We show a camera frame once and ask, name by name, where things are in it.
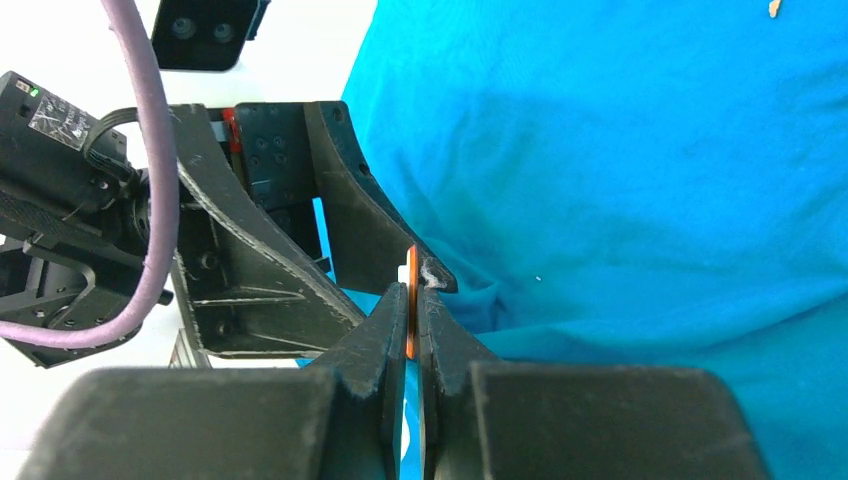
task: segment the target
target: blue shirt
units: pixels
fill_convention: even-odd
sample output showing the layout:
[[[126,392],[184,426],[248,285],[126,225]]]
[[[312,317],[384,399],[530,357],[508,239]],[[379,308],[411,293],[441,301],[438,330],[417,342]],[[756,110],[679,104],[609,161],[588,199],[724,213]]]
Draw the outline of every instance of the blue shirt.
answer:
[[[496,354],[706,368],[848,478],[848,1],[381,0],[344,99]]]

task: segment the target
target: purple cable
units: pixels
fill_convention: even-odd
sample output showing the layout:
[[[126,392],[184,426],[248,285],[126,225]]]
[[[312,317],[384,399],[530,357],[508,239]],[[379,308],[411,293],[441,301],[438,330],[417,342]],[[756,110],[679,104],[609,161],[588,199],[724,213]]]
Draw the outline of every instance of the purple cable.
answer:
[[[113,342],[141,325],[153,310],[173,261],[180,215],[177,148],[159,64],[135,2],[101,1],[124,52],[150,163],[150,243],[144,270],[138,289],[112,321],[70,332],[0,321],[0,337],[8,340],[55,348],[87,348]]]

